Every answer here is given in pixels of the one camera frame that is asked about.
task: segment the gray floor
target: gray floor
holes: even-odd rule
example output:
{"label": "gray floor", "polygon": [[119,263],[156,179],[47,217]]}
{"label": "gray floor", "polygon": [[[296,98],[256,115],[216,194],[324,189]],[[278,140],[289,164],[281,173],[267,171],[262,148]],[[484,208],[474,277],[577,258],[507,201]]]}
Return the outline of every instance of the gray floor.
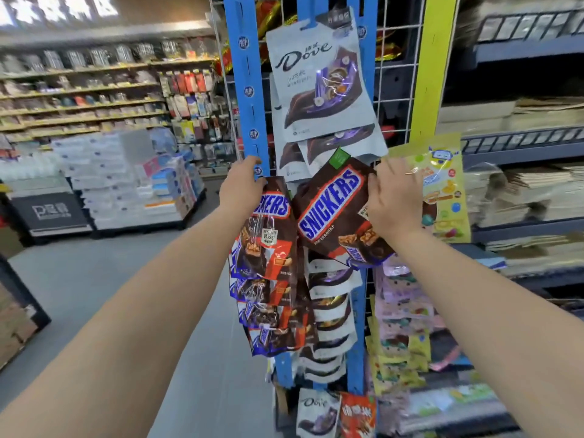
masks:
{"label": "gray floor", "polygon": [[[218,204],[207,182],[200,220]],[[53,322],[0,373],[0,410],[59,353],[91,316],[140,267],[180,235],[164,231],[34,247],[11,259]],[[227,268],[179,361],[149,438],[272,438],[272,391],[266,360],[251,357],[228,294]]]}

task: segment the green label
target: green label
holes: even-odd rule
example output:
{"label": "green label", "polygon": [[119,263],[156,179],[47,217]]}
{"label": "green label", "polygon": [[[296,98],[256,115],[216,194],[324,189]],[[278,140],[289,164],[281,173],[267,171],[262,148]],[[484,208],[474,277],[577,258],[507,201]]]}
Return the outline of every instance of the green label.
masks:
{"label": "green label", "polygon": [[350,158],[350,155],[347,154],[343,149],[337,149],[335,151],[335,153],[332,154],[331,159],[329,160],[329,163],[331,164],[332,167],[334,167],[335,169],[338,169],[342,165],[344,165],[345,161],[347,161],[349,158]]}

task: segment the forearm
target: forearm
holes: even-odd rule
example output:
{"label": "forearm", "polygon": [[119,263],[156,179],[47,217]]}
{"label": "forearm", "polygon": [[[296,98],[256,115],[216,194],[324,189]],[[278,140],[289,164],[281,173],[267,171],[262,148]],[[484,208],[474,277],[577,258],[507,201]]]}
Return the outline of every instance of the forearm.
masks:
{"label": "forearm", "polygon": [[0,430],[145,437],[243,222],[219,208],[170,243],[7,407]]}
{"label": "forearm", "polygon": [[529,435],[581,436],[584,324],[421,230],[391,245]]}

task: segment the hand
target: hand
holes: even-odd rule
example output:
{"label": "hand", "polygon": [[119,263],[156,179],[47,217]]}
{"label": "hand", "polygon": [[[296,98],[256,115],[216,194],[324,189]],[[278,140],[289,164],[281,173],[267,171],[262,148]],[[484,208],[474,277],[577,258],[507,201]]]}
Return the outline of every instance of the hand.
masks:
{"label": "hand", "polygon": [[377,175],[369,175],[367,213],[373,230],[391,245],[422,230],[423,179],[403,158],[382,158],[376,169]]}
{"label": "hand", "polygon": [[266,178],[253,178],[253,168],[262,160],[257,156],[247,156],[243,161],[236,161],[219,190],[219,207],[236,215],[243,222],[259,205]]}

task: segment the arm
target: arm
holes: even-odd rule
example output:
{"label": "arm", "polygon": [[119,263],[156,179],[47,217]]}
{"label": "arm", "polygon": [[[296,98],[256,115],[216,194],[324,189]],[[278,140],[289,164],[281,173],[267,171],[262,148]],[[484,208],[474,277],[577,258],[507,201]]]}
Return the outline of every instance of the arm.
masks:
{"label": "arm", "polygon": [[265,179],[254,182],[255,163],[235,163],[220,206],[122,286],[2,412],[2,436],[146,437],[230,248],[259,203]]}
{"label": "arm", "polygon": [[422,179],[407,172],[389,159],[370,177],[373,227],[529,436],[582,436],[584,323],[421,229]]}

